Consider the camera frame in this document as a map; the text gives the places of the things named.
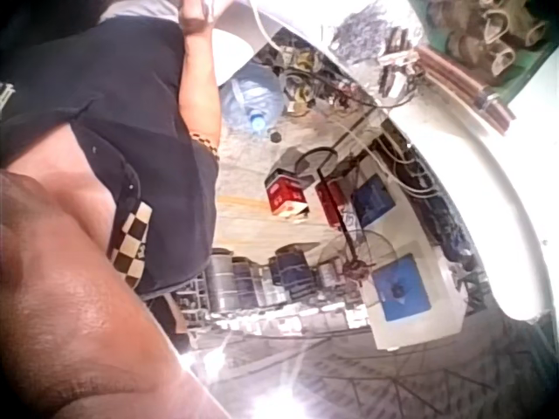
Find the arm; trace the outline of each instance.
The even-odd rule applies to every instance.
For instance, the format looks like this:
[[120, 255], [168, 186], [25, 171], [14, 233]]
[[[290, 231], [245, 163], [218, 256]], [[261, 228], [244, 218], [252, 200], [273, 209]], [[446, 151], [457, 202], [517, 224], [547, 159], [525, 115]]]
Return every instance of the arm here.
[[204, 0], [183, 0], [181, 25], [184, 32], [183, 76], [179, 109], [191, 134], [199, 134], [219, 147], [221, 106], [213, 61], [213, 22], [232, 0], [212, 0], [211, 11]]
[[205, 404], [208, 417], [226, 417], [38, 183], [0, 172], [0, 205], [0, 359], [32, 409], [57, 419], [128, 419]]
[[184, 39], [183, 77], [179, 109], [192, 134], [200, 134], [215, 148], [221, 136], [221, 106], [213, 66], [211, 27]]

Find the red container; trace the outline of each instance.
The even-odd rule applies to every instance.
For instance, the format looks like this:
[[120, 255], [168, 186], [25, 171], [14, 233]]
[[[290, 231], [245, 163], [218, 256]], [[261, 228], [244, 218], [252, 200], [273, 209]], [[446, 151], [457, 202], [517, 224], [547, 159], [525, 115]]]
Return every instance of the red container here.
[[283, 168], [276, 169], [268, 176], [266, 192], [275, 216], [289, 218], [308, 208], [299, 179], [295, 173]]
[[326, 219], [328, 220], [328, 225], [332, 228], [337, 229], [340, 227], [340, 221], [338, 220], [338, 216], [335, 213], [335, 207], [337, 206], [338, 210], [342, 211], [345, 204], [347, 203], [347, 200], [337, 181], [328, 182], [328, 186], [330, 188], [332, 197], [334, 198], [333, 203], [328, 195], [328, 192], [326, 191], [326, 185], [323, 182], [320, 182], [316, 185], [316, 195], [318, 195], [318, 199], [321, 201], [322, 208], [324, 209], [324, 214], [326, 215]]

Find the plastic bottle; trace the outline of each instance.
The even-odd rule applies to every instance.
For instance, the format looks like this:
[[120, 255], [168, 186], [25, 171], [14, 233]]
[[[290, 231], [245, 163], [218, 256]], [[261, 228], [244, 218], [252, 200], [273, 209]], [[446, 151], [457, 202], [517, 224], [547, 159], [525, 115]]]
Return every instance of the plastic bottle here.
[[271, 69], [248, 63], [219, 91], [224, 120], [233, 129], [265, 134], [286, 105], [283, 85]]

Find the skin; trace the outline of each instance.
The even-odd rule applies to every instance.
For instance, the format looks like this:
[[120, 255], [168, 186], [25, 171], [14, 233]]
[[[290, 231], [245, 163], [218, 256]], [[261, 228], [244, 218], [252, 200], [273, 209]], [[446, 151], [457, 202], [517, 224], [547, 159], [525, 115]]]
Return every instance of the skin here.
[[[229, 3], [217, 4], [215, 16]], [[201, 19], [200, 2], [184, 0], [179, 108], [190, 131], [217, 146], [211, 26]], [[79, 215], [84, 199], [109, 220], [114, 207], [68, 128], [47, 133], [27, 153], [47, 169], [34, 171], [29, 160], [0, 171], [0, 360], [11, 386], [39, 415], [56, 419], [228, 417], [181, 369], [144, 304], [118, 278], [105, 256], [104, 217]], [[49, 144], [60, 143], [77, 153], [70, 168], [49, 153]]]

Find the person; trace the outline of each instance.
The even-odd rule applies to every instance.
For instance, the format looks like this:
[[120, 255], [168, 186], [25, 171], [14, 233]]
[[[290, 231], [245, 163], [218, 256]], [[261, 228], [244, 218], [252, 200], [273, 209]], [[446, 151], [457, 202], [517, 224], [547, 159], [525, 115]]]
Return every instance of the person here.
[[142, 300], [210, 256], [229, 3], [118, 1], [0, 66], [1, 376], [38, 416], [227, 417]]

